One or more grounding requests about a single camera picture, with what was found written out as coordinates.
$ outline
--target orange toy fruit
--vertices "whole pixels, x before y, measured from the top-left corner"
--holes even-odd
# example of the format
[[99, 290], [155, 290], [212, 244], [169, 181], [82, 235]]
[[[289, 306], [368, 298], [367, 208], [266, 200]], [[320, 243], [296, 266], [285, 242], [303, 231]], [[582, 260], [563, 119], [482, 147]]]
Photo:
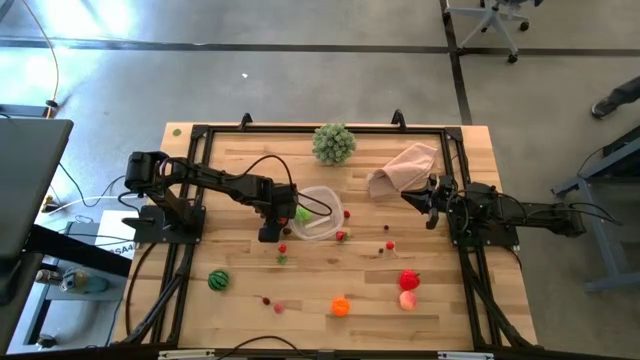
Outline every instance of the orange toy fruit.
[[347, 315], [350, 307], [349, 300], [345, 299], [344, 296], [338, 296], [331, 302], [331, 312], [335, 316]]

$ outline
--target wooden table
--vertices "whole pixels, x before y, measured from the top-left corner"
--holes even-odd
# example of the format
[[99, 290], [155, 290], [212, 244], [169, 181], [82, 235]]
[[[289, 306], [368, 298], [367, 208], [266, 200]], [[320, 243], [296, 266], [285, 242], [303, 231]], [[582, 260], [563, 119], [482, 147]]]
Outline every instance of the wooden table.
[[[168, 124], [162, 151], [186, 156], [193, 125]], [[176, 129], [181, 130], [180, 136], [174, 136]], [[462, 130], [472, 180], [500, 189], [488, 128], [463, 126]], [[289, 261], [279, 265], [278, 245], [257, 240], [262, 220], [253, 209], [233, 202], [227, 195], [206, 191], [207, 220], [191, 270], [180, 347], [232, 348], [255, 336], [279, 335], [303, 349], [472, 348], [460, 264], [448, 237], [447, 222], [443, 218], [436, 229], [426, 230], [426, 216], [399, 196], [374, 201], [367, 192], [367, 174], [415, 142], [440, 147], [438, 138], [358, 134], [356, 140], [358, 148], [346, 166], [326, 167], [313, 157], [309, 134], [216, 134], [209, 166], [241, 173], [262, 155], [280, 155], [291, 168], [298, 188], [326, 185], [336, 191], [351, 212], [344, 224], [351, 239], [340, 245], [331, 239], [309, 242], [289, 235], [281, 240], [288, 247]], [[202, 149], [198, 151], [196, 159], [201, 158]], [[443, 174], [443, 164], [439, 153], [432, 171]], [[279, 182], [286, 180], [277, 161], [261, 162], [252, 173]], [[382, 224], [389, 225], [388, 232]], [[380, 256], [378, 249], [388, 240], [396, 243], [396, 254]], [[158, 296], [167, 247], [156, 246], [141, 267], [131, 299], [134, 327]], [[142, 251], [136, 253], [133, 266]], [[521, 334], [535, 343], [516, 259], [502, 248], [490, 247], [486, 253], [497, 303]], [[222, 293], [207, 286], [207, 276], [219, 268], [229, 271], [232, 278], [230, 288]], [[415, 290], [418, 305], [413, 312], [398, 306], [396, 281], [404, 269], [416, 270], [422, 281]], [[333, 316], [329, 310], [331, 299], [339, 295], [351, 301], [350, 315], [344, 318]], [[272, 306], [263, 305], [261, 296], [284, 304], [286, 310], [280, 315], [274, 313]], [[167, 309], [164, 336], [170, 327], [173, 304]], [[118, 318], [115, 340], [125, 337], [123, 314]], [[479, 314], [488, 338], [486, 313], [480, 308]], [[275, 340], [246, 347], [287, 348]]]

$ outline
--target black metal frame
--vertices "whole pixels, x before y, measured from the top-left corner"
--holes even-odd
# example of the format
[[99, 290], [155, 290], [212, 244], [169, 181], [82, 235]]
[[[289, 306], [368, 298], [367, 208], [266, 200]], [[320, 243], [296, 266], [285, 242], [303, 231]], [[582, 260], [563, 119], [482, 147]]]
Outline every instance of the black metal frame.
[[[202, 163], [208, 164], [211, 159], [213, 149], [213, 141], [216, 133], [307, 133], [311, 134], [317, 128], [315, 125], [251, 125], [251, 116], [245, 114], [240, 125], [194, 125], [191, 132], [191, 140], [187, 153], [187, 159], [195, 161], [196, 150], [201, 141], [204, 141], [204, 151]], [[445, 173], [455, 176], [453, 169], [453, 161], [449, 146], [451, 143], [455, 145], [458, 161], [460, 164], [460, 175], [462, 177], [463, 186], [471, 183], [469, 174], [468, 159], [465, 153], [462, 129], [460, 127], [407, 127], [402, 112], [396, 110], [393, 115], [391, 126], [346, 126], [347, 130], [355, 134], [424, 134], [436, 135], [440, 139], [440, 149], [444, 158]], [[183, 184], [180, 189], [180, 197], [187, 198], [189, 193], [189, 185]], [[196, 206], [202, 206], [204, 188], [197, 187], [196, 190]], [[174, 276], [172, 276], [179, 244], [169, 244], [165, 268], [163, 272], [161, 290], [163, 298], [166, 296], [165, 290], [176, 288]], [[181, 265], [186, 266], [186, 274], [190, 273], [191, 264], [195, 245], [184, 245], [184, 258]], [[471, 337], [473, 341], [473, 352], [486, 353], [492, 355], [494, 359], [612, 359], [611, 357], [600, 357], [596, 355], [584, 355], [565, 353], [557, 351], [545, 350], [541, 347], [531, 345], [517, 333], [515, 328], [509, 323], [508, 319], [502, 313], [499, 306], [493, 299], [491, 291], [491, 282], [489, 278], [489, 270], [486, 262], [484, 244], [479, 243], [473, 247], [476, 254], [478, 272], [473, 269], [469, 259], [469, 248], [465, 246], [457, 247], [460, 265], [462, 270], [462, 280], [465, 291], [465, 299], [467, 303], [467, 311], [469, 316], [469, 325]], [[170, 334], [165, 342], [162, 338], [162, 325], [164, 323], [165, 309], [164, 305], [154, 311], [159, 314], [151, 329], [150, 344], [121, 344], [108, 348], [91, 348], [82, 350], [70, 350], [60, 352], [48, 352], [39, 354], [25, 354], [30, 359], [85, 359], [91, 356], [97, 359], [113, 359], [119, 357], [126, 359], [157, 359], [159, 351], [177, 350], [178, 339], [182, 325], [182, 317], [186, 301], [187, 288], [189, 285], [189, 276], [186, 276], [177, 288], [178, 296], [174, 309], [174, 316], [171, 325]], [[485, 342], [480, 327], [480, 319], [476, 306], [476, 294], [484, 303], [487, 309], [487, 319], [490, 330], [490, 343]], [[501, 342], [501, 334], [504, 334], [511, 344], [511, 347], [503, 346]], [[210, 356], [226, 353], [231, 349], [217, 348], [211, 351]], [[318, 350], [318, 349], [301, 349], [301, 351], [318, 359], [427, 359], [427, 358], [451, 358], [454, 353], [448, 351], [351, 351], [351, 350]], [[274, 349], [238, 349], [232, 357], [252, 357], [252, 358], [284, 358], [299, 357], [299, 353], [294, 350], [274, 350]], [[11, 358], [19, 359], [23, 355], [11, 356]]]

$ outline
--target concrete floor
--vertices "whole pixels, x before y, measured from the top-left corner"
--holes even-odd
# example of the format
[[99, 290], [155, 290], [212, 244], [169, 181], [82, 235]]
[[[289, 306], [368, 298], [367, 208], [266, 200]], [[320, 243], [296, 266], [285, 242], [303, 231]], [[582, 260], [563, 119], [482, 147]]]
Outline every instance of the concrete floor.
[[[451, 2], [475, 6], [474, 0]], [[30, 3], [49, 35], [60, 38], [447, 44], [438, 0]], [[510, 28], [522, 48], [638, 49], [638, 12], [635, 0], [549, 0], [526, 7], [528, 32]], [[453, 22], [458, 39], [474, 25], [460, 17]], [[0, 38], [40, 38], [20, 2], [0, 22]], [[502, 45], [490, 30], [470, 46]], [[101, 193], [121, 174], [131, 151], [157, 149], [170, 121], [239, 121], [248, 111], [255, 121], [381, 123], [402, 108], [411, 123], [461, 123], [447, 54], [56, 50], [64, 102], [58, 118], [76, 124], [63, 164], [87, 195]], [[42, 104], [53, 86], [49, 56], [45, 49], [2, 48], [1, 101]], [[551, 201], [549, 189], [574, 175], [589, 153], [640, 124], [640, 103], [605, 121], [589, 115], [594, 101], [640, 73], [638, 57], [521, 56], [508, 66], [501, 56], [469, 55], [461, 66], [473, 124], [490, 127], [504, 191], [521, 200]], [[64, 174], [53, 186], [65, 201], [78, 197]], [[98, 221], [102, 210], [115, 208], [105, 201], [38, 221], [57, 229], [75, 215]], [[604, 274], [594, 239], [519, 234], [540, 344], [640, 357], [640, 290], [582, 290]]]

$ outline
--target toy watermelon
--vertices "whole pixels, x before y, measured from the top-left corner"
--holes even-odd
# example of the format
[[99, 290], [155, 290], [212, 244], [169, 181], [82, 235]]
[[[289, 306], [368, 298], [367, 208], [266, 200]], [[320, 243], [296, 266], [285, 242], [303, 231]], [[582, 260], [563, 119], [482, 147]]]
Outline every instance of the toy watermelon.
[[209, 288], [213, 291], [223, 291], [229, 286], [229, 280], [231, 277], [229, 273], [224, 270], [215, 270], [209, 274]]

